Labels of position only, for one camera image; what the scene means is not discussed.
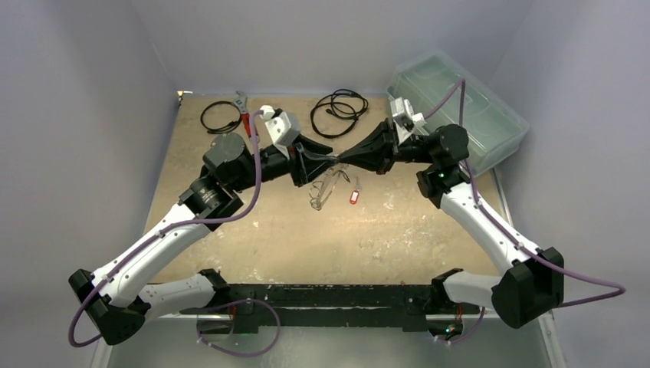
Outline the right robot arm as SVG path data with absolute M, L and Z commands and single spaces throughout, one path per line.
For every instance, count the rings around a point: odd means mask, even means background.
M 456 124 L 428 136 L 399 141 L 397 125 L 381 122 L 361 142 L 344 151 L 339 161 L 379 175 L 394 163 L 425 163 L 416 173 L 420 193 L 454 219 L 483 249 L 496 276 L 455 269 L 433 279 L 432 306 L 448 312 L 458 304 L 492 309 L 517 329 L 564 301 L 563 256 L 542 249 L 517 232 L 487 203 L 462 168 L 469 156 L 467 130 Z

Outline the large metal keyring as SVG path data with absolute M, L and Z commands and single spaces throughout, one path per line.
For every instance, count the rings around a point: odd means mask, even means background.
M 333 168 L 327 170 L 314 182 L 309 183 L 310 188 L 308 195 L 310 197 L 310 206 L 316 211 L 321 211 L 323 209 L 328 199 L 332 196 L 339 181 L 348 184 L 351 183 L 351 179 L 346 172 L 348 165 L 340 163 L 338 155 L 336 155 L 335 163 L 336 165 Z

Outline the red tagged key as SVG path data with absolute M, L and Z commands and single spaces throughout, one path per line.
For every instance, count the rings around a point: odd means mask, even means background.
M 351 205 L 355 205 L 359 200 L 359 195 L 362 190 L 362 186 L 360 184 L 360 179 L 358 176 L 355 177 L 355 179 L 352 181 L 352 184 L 353 184 L 353 191 L 350 194 L 349 202 Z

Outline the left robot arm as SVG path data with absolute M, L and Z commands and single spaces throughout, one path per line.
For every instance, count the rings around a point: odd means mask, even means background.
M 330 147 L 302 135 L 264 148 L 256 137 L 217 135 L 202 157 L 198 178 L 153 228 L 104 266 L 69 277 L 80 301 L 74 321 L 88 316 L 99 339 L 117 345 L 172 312 L 203 307 L 211 314 L 222 312 L 228 286 L 217 271 L 166 284 L 154 284 L 153 277 L 189 246 L 248 215 L 263 183 L 290 176 L 296 186 L 304 186 L 337 161 Z

